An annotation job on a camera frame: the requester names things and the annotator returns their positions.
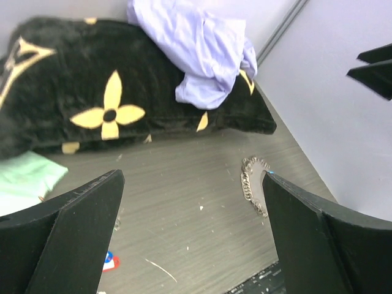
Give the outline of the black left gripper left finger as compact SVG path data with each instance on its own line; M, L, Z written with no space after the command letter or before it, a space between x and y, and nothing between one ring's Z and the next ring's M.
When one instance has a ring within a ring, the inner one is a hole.
M110 170L1 217L1 293L95 293L125 179Z

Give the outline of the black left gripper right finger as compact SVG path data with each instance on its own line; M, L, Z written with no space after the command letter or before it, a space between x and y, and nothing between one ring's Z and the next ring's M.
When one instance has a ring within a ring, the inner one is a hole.
M287 293L391 293L391 222L312 194L275 173L262 181Z

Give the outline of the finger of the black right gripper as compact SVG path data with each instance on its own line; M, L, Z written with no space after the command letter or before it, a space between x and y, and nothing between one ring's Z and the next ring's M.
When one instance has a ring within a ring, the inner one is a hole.
M364 51L358 55L357 59L369 64L390 60L392 59L392 44Z
M391 100L391 60L352 68L347 75L367 86L386 100Z

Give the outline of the red tagged key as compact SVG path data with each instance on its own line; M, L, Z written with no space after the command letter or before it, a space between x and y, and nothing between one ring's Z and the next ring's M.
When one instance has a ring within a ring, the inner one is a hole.
M113 255L111 251L107 251L106 259L103 265L102 272L117 269L120 266L120 259L117 255Z

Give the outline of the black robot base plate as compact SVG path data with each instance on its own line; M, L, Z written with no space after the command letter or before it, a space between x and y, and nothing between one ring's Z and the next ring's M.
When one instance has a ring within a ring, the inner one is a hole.
M234 286L226 294L286 294L284 276L279 261Z

